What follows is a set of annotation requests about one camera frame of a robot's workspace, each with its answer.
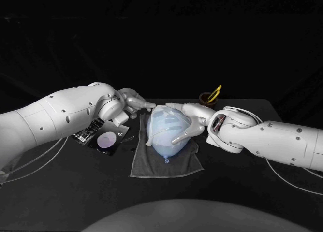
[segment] table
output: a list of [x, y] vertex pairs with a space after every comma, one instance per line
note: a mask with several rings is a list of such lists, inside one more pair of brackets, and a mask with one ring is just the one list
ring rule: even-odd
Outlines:
[[[146, 99], [155, 104], [195, 103], [197, 99]], [[263, 99], [219, 99], [214, 110], [233, 106], [250, 111], [262, 121], [281, 121]], [[80, 231], [119, 210], [156, 200], [201, 199], [243, 205], [289, 220], [312, 231], [323, 231], [323, 196], [307, 193], [282, 182], [265, 160], [245, 149], [232, 154], [204, 142], [204, 133], [193, 139], [203, 171], [181, 177], [145, 179], [129, 176], [138, 143], [139, 119], [129, 119], [125, 137], [113, 156], [80, 146], [67, 139], [60, 154], [47, 166], [0, 191], [0, 231]], [[51, 141], [26, 151], [16, 166], [38, 156]], [[15, 178], [35, 170], [60, 146]], [[323, 181], [305, 170], [271, 161], [279, 175], [297, 186], [323, 193]]]

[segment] yellow object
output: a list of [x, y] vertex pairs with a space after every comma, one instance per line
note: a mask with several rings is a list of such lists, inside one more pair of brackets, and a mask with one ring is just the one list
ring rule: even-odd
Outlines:
[[216, 98], [216, 96], [219, 95], [219, 90], [221, 88], [221, 85], [219, 85], [219, 87], [214, 89], [214, 91], [211, 92], [208, 98], [206, 99], [206, 103], [210, 103], [213, 101], [213, 99]]

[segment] dark towel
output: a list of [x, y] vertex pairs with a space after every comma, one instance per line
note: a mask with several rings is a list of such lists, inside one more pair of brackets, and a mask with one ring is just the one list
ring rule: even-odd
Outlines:
[[193, 139], [188, 139], [180, 152], [168, 157], [169, 162], [164, 163], [162, 156], [155, 152], [152, 146], [146, 146], [145, 125], [149, 114], [139, 115], [139, 141], [135, 149], [135, 156], [130, 166], [129, 177], [138, 178], [169, 178], [182, 177], [203, 170], [195, 153], [198, 146]]

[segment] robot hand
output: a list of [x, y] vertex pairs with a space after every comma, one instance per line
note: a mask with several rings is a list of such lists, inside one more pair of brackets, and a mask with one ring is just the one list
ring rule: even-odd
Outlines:
[[172, 109], [181, 111], [181, 113], [190, 118], [191, 124], [188, 128], [177, 135], [177, 138], [171, 141], [171, 144], [180, 142], [184, 138], [193, 137], [201, 134], [204, 126], [207, 126], [214, 110], [200, 105], [198, 103], [177, 104], [165, 103]]
[[123, 97], [123, 101], [125, 101], [123, 110], [126, 110], [129, 112], [130, 119], [135, 119], [135, 117], [136, 117], [135, 112], [141, 108], [145, 108], [146, 111], [151, 111], [151, 108], [155, 107], [154, 103], [145, 102], [145, 99], [139, 96], [139, 94], [135, 92], [135, 90], [132, 90], [129, 88], [122, 88], [120, 90], [117, 90], [117, 93]]

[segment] black table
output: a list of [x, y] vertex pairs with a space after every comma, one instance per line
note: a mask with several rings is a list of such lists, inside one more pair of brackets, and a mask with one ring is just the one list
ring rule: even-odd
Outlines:
[[[155, 104], [195, 103], [197, 99], [146, 99]], [[233, 106], [250, 111], [262, 121], [281, 121], [263, 99], [219, 99], [214, 110]], [[245, 149], [224, 152], [204, 142], [206, 131], [193, 139], [203, 171], [181, 178], [145, 179], [129, 176], [136, 147], [139, 119], [129, 119], [125, 137], [113, 156], [80, 146], [71, 138], [47, 166], [24, 179], [2, 185], [0, 191], [0, 230], [80, 231], [106, 215], [145, 202], [165, 199], [203, 199], [262, 210], [312, 231], [323, 231], [323, 196], [307, 193], [279, 180], [265, 160]], [[51, 141], [26, 151], [18, 166], [38, 156]], [[15, 178], [37, 169], [60, 146]], [[323, 181], [301, 168], [271, 161], [279, 175], [297, 186], [323, 193]]]

